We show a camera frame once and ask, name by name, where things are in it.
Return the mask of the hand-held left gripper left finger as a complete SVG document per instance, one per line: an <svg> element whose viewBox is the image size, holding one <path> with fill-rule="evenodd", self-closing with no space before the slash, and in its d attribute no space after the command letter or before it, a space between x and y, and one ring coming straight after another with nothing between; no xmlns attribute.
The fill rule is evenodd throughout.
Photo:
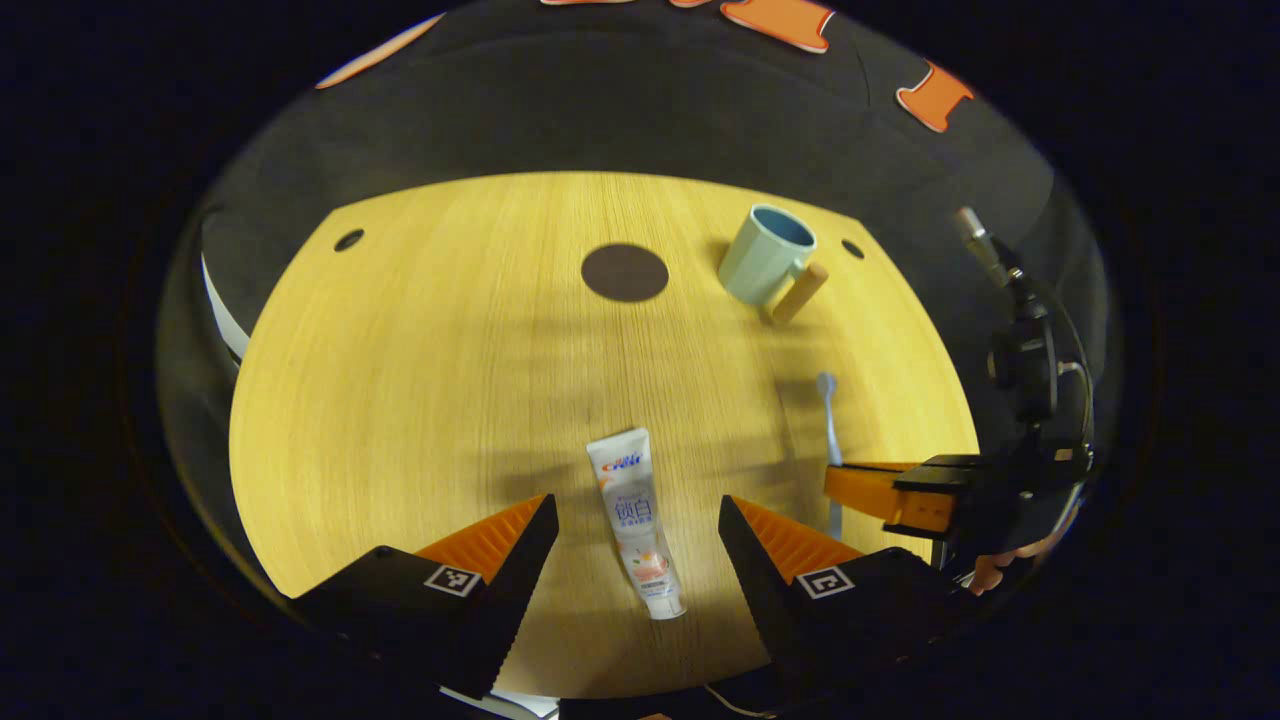
<svg viewBox="0 0 1280 720"><path fill-rule="evenodd" d="M415 553L378 546L291 601L317 632L480 700L494 687L559 534L554 495Z"/></svg>

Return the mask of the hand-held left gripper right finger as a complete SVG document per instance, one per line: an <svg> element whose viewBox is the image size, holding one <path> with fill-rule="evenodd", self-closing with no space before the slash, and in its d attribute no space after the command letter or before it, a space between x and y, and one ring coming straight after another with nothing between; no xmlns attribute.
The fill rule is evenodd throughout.
<svg viewBox="0 0 1280 720"><path fill-rule="evenodd" d="M980 618L977 597L908 550L861 553L726 495L718 532L756 633L791 691L833 691L928 657Z"/></svg>

